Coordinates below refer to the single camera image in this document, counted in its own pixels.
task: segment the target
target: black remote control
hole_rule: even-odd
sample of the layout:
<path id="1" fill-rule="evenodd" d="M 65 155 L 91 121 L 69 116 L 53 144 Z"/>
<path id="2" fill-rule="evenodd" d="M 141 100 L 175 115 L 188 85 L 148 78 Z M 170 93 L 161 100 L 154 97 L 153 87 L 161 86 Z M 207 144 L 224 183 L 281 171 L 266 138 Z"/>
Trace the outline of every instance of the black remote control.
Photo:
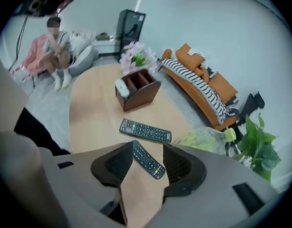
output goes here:
<path id="1" fill-rule="evenodd" d="M 153 178 L 161 179 L 166 170 L 157 162 L 144 147 L 136 140 L 133 143 L 133 158 L 142 166 Z"/>
<path id="2" fill-rule="evenodd" d="M 171 142 L 171 132 L 165 129 L 160 129 L 148 126 L 142 123 L 137 123 L 126 118 L 119 128 L 120 132 L 126 133 L 135 137 L 152 140 L 160 143 Z"/>

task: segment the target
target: chair armrest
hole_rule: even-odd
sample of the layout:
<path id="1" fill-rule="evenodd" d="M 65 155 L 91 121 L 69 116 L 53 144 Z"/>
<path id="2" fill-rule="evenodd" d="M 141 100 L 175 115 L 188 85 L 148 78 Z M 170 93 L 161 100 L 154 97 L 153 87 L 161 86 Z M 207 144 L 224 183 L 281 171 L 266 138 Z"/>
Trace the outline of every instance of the chair armrest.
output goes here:
<path id="1" fill-rule="evenodd" d="M 171 49 L 166 49 L 162 55 L 162 60 L 170 59 L 170 57 L 171 57 Z"/>

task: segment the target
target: orange cushion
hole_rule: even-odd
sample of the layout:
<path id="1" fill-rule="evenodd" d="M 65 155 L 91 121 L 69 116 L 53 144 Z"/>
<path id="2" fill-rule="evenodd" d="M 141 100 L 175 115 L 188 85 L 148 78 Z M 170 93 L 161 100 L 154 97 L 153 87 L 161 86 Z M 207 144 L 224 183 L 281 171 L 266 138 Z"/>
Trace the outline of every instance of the orange cushion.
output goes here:
<path id="1" fill-rule="evenodd" d="M 238 93 L 238 91 L 219 73 L 216 73 L 208 82 L 208 85 L 220 96 L 224 104 Z"/>
<path id="2" fill-rule="evenodd" d="M 162 61 L 164 59 L 170 59 L 170 57 L 171 57 L 171 49 L 166 49 L 163 56 L 162 56 Z"/>
<path id="3" fill-rule="evenodd" d="M 195 68 L 194 73 L 197 74 L 199 77 L 201 77 L 204 73 L 202 72 L 201 69 L 198 67 Z"/>
<path id="4" fill-rule="evenodd" d="M 200 70 L 203 72 L 202 79 L 204 80 L 204 82 L 208 83 L 208 81 L 209 81 L 209 74 L 208 74 L 207 69 L 204 68 L 204 67 L 201 67 Z"/>
<path id="5" fill-rule="evenodd" d="M 188 52 L 190 48 L 191 47 L 189 45 L 184 44 L 175 52 L 175 54 L 180 63 L 182 63 L 190 71 L 194 72 L 196 67 L 198 67 L 204 61 L 204 58 L 197 53 L 193 54 L 192 56 L 189 55 Z"/>

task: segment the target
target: white shoe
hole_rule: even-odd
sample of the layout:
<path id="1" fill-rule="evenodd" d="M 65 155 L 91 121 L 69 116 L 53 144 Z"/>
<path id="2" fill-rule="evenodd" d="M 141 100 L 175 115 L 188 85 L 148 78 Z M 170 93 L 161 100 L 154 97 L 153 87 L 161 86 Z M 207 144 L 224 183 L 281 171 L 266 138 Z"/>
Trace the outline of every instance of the white shoe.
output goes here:
<path id="1" fill-rule="evenodd" d="M 62 89 L 67 88 L 71 84 L 72 76 L 70 74 L 64 76 L 64 81 L 62 82 Z"/>
<path id="2" fill-rule="evenodd" d="M 61 87 L 61 81 L 60 80 L 55 80 L 54 82 L 54 89 L 56 91 L 60 90 L 60 87 Z"/>

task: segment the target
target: wooden table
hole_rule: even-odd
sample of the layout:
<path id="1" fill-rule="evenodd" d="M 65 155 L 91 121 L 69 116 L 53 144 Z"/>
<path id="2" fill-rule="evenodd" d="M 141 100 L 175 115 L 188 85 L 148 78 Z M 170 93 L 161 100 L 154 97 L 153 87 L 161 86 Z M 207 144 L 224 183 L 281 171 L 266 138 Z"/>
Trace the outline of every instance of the wooden table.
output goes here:
<path id="1" fill-rule="evenodd" d="M 120 133 L 123 118 L 170 130 L 173 140 L 190 132 L 191 126 L 162 88 L 152 103 L 124 113 L 115 96 L 115 81 L 122 75 L 120 65 L 98 66 L 75 80 L 69 116 L 72 151 L 86 152 L 136 139 L 163 164 L 162 144 Z M 129 227 L 143 227 L 151 220 L 161 208 L 168 185 L 167 175 L 155 180 L 133 161 L 121 184 Z"/>

